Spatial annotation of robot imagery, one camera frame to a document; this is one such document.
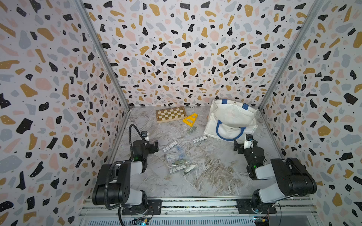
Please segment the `clear compass case barcode label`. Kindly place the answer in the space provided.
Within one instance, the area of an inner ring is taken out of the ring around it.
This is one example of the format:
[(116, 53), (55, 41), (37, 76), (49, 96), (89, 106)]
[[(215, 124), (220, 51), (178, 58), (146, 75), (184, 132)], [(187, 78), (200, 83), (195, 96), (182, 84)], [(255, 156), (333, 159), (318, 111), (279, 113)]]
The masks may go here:
[(200, 136), (200, 137), (197, 137), (197, 138), (193, 139), (193, 143), (199, 143), (199, 142), (202, 142), (202, 141), (207, 140), (207, 139), (208, 139), (207, 135), (203, 135), (203, 136)]

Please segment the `wooden chessboard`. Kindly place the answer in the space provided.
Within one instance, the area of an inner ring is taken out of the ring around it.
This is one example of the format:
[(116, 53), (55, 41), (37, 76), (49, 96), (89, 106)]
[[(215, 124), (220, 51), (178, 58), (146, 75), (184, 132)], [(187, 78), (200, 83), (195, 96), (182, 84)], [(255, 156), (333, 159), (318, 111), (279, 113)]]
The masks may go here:
[(183, 106), (156, 110), (157, 123), (183, 120), (186, 117), (186, 110)]

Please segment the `clear compass case green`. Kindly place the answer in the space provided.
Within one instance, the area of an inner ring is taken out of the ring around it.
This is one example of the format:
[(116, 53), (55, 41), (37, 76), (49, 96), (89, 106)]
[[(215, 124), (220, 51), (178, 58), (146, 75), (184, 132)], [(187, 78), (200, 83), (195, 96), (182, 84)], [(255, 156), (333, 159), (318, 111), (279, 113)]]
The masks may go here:
[(188, 134), (192, 134), (197, 129), (197, 126), (193, 126), (187, 129)]

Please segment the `green circuit board left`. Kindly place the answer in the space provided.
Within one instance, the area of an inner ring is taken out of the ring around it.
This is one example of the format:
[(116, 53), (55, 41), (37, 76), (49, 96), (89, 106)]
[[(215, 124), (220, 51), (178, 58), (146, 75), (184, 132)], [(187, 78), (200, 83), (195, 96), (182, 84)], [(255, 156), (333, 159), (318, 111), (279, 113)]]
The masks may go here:
[(134, 218), (130, 221), (131, 226), (148, 226), (150, 223), (149, 218)]

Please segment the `yellow plastic triangle stand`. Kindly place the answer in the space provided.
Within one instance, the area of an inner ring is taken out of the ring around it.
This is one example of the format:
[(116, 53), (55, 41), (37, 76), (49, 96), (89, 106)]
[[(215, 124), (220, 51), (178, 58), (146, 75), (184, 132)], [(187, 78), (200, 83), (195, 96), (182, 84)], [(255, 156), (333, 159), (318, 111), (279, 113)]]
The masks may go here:
[(197, 114), (192, 114), (188, 117), (186, 117), (185, 119), (183, 119), (183, 123), (185, 123), (186, 125), (193, 127), (196, 119), (197, 119), (198, 115)]

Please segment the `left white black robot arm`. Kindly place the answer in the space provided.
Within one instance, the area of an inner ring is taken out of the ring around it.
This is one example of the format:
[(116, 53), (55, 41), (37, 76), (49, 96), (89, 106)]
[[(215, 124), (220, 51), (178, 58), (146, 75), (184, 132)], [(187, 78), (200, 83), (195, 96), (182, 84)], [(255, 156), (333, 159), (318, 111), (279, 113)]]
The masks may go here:
[(124, 215), (146, 215), (150, 205), (146, 192), (131, 188), (131, 177), (147, 169), (149, 154), (159, 151), (158, 142), (149, 142), (146, 131), (141, 139), (131, 143), (133, 158), (102, 165), (92, 192), (92, 203), (103, 205), (108, 210), (124, 208)]

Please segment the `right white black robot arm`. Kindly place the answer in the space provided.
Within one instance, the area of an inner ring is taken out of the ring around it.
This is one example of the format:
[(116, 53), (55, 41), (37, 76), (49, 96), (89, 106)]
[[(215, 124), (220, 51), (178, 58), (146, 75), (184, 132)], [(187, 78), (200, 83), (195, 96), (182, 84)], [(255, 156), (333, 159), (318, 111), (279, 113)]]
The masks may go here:
[(240, 209), (251, 209), (255, 213), (270, 212), (280, 200), (316, 193), (316, 181), (297, 158), (273, 158), (266, 164), (265, 151), (258, 146), (253, 135), (247, 134), (243, 144), (234, 139), (233, 150), (244, 155), (247, 175), (252, 180), (276, 180), (267, 188), (255, 190), (248, 203), (239, 200)]

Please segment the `white canvas bag blue handles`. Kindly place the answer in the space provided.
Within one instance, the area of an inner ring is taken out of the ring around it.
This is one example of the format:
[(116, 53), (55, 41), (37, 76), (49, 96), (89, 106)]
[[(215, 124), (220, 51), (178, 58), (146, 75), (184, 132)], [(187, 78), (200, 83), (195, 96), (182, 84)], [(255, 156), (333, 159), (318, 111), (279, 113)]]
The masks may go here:
[(247, 134), (253, 134), (258, 125), (257, 110), (248, 104), (228, 99), (213, 101), (204, 135), (219, 140), (243, 143)]

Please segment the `circuit board right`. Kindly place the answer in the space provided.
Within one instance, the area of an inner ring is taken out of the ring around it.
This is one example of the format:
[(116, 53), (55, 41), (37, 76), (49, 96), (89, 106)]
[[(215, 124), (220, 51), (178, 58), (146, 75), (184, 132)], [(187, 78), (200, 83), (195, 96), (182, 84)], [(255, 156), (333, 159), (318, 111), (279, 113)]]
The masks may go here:
[(253, 218), (255, 226), (269, 226), (268, 217), (254, 217)]

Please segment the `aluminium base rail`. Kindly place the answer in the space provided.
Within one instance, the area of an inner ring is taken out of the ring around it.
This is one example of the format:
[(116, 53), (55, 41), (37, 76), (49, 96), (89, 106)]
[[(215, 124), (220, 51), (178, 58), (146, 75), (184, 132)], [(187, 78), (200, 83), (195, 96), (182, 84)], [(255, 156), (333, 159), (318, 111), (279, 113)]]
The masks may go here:
[(80, 214), (81, 226), (130, 226), (134, 218), (149, 218), (149, 226), (255, 226), (254, 217), (268, 217), (270, 226), (321, 226), (309, 197), (292, 197), (277, 202), (270, 212), (240, 209), (246, 197), (150, 198), (150, 214), (126, 216), (86, 200)]

